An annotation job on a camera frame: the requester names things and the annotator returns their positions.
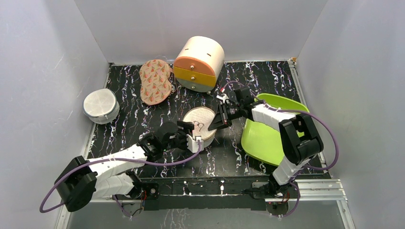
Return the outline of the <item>white mesh laundry bag beige zipper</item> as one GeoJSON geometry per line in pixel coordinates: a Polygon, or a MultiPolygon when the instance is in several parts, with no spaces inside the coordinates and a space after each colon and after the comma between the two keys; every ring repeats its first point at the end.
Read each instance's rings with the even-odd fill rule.
{"type": "Polygon", "coordinates": [[[216,129],[209,131],[208,127],[215,117],[215,112],[204,106],[191,109],[183,117],[184,122],[194,124],[193,137],[199,136],[203,141],[203,148],[208,147],[214,140],[216,129]]]}

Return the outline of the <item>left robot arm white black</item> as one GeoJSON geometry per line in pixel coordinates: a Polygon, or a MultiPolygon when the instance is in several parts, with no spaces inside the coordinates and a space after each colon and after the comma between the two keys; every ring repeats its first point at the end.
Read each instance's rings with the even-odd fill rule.
{"type": "Polygon", "coordinates": [[[157,163],[163,153],[171,149],[201,152],[202,137],[195,136],[193,130],[191,122],[165,122],[157,131],[145,134],[137,143],[119,152],[89,160],[78,156],[57,178],[55,189],[69,212],[82,209],[95,198],[124,195],[132,199],[157,199],[159,186],[142,182],[131,170],[145,165],[176,165],[174,162],[157,163]]]}

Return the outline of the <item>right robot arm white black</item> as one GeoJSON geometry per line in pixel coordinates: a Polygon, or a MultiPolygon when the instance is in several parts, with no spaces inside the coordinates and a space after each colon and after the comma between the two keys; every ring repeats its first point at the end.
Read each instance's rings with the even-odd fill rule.
{"type": "Polygon", "coordinates": [[[246,86],[235,89],[234,93],[236,101],[230,100],[224,90],[216,96],[219,103],[208,129],[228,128],[234,119],[244,117],[278,131],[284,152],[281,163],[269,176],[267,184],[253,187],[246,192],[280,198],[293,185],[299,171],[316,154],[323,151],[323,141],[309,113],[299,110],[289,113],[273,108],[264,100],[254,98],[246,86]]]}

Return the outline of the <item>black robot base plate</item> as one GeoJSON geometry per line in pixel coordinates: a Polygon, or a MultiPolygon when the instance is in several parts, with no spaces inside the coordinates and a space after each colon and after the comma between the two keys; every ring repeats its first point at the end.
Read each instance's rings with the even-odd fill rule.
{"type": "Polygon", "coordinates": [[[148,197],[146,211],[164,209],[266,210],[272,198],[264,192],[267,176],[151,178],[157,184],[157,198],[148,197]]]}

